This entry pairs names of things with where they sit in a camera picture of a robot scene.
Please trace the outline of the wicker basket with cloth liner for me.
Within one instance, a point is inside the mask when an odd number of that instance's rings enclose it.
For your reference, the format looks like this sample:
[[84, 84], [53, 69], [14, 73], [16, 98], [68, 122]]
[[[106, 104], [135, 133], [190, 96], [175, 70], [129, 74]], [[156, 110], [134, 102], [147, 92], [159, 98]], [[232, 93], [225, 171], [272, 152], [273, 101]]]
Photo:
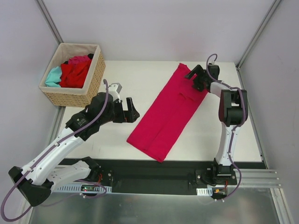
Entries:
[[[47, 87], [46, 78], [51, 69], [61, 65], [69, 58], [93, 54], [93, 59], [82, 88]], [[61, 43], [54, 53], [43, 75], [39, 89], [56, 106], [85, 107], [97, 95], [106, 65], [97, 44]]]

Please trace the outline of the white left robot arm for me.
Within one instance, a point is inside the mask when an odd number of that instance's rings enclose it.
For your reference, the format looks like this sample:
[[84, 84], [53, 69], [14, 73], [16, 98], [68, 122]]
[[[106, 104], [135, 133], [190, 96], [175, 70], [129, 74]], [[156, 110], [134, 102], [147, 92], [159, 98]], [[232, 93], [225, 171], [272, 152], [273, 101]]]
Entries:
[[60, 186], [77, 180], [99, 180], [100, 166], [89, 156], [59, 172], [54, 169], [72, 150], [97, 133], [100, 126], [108, 122], [135, 122], [140, 114], [132, 98], [127, 98], [126, 102], [128, 108], [124, 110], [122, 100], [113, 98], [111, 94], [98, 93], [89, 105], [72, 115], [56, 139], [33, 161], [9, 170], [17, 189], [32, 207], [42, 204]]

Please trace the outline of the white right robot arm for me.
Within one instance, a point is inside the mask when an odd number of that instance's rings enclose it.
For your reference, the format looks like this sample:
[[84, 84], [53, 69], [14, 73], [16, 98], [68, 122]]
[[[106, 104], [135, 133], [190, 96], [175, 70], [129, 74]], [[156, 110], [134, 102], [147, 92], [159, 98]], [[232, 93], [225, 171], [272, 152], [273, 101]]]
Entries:
[[212, 167], [200, 174], [200, 181], [206, 185], [227, 184], [235, 177], [234, 152], [240, 129], [248, 118], [247, 91], [218, 80], [220, 68], [208, 63], [206, 68], [197, 65], [187, 75], [193, 80], [193, 88], [208, 91], [220, 99], [218, 117], [221, 122], [219, 149]]

